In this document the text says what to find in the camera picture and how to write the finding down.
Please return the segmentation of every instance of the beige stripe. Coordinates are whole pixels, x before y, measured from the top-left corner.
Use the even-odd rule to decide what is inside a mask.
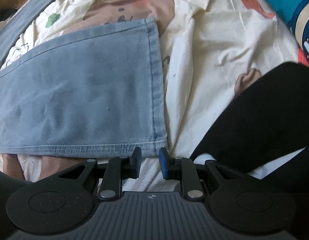
[[[302,44],[303,30],[308,21],[309,21],[309,3],[303,8],[296,22],[296,40],[301,46],[301,48],[303,46]]]

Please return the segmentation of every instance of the bed sheet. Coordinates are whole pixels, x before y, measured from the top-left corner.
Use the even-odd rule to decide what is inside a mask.
[[[33,47],[62,35],[67,28],[82,21],[94,1],[56,0],[51,3],[20,35],[1,70]],[[174,2],[175,14],[180,14],[180,17],[172,20],[160,38],[168,150],[171,156],[190,157],[233,99],[238,76],[251,68],[265,74],[284,61],[297,62],[299,47],[264,0]],[[181,69],[183,62],[187,65]],[[171,80],[175,76],[179,79],[173,83]],[[188,84],[188,89],[180,91],[184,84]],[[294,154],[297,153],[276,160],[272,168],[261,167],[261,171],[257,169],[252,175],[261,178]],[[31,155],[18,155],[18,158],[25,178],[37,181],[41,158]],[[204,158],[209,156],[201,156],[196,162],[202,163]],[[175,185],[175,181],[163,180],[157,158],[147,158],[142,162],[140,178],[126,180],[123,190],[171,191]]]

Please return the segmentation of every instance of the green leaf print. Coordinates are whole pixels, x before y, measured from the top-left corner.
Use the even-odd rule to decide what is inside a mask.
[[[60,16],[60,14],[52,13],[48,18],[46,28],[52,26],[57,20],[59,20]]]

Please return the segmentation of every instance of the blue denim jeans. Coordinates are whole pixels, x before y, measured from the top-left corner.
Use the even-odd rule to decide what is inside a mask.
[[[60,36],[0,71],[0,153],[151,157],[166,143],[153,17]]]

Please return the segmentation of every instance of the silver screw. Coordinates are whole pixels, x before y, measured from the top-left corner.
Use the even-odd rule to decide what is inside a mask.
[[[188,196],[190,198],[200,198],[200,197],[203,196],[203,192],[200,191],[200,190],[196,190],[196,189],[190,190],[190,191],[188,191]]]
[[[103,190],[100,192],[100,196],[103,198],[112,198],[115,196],[115,192],[113,190]]]

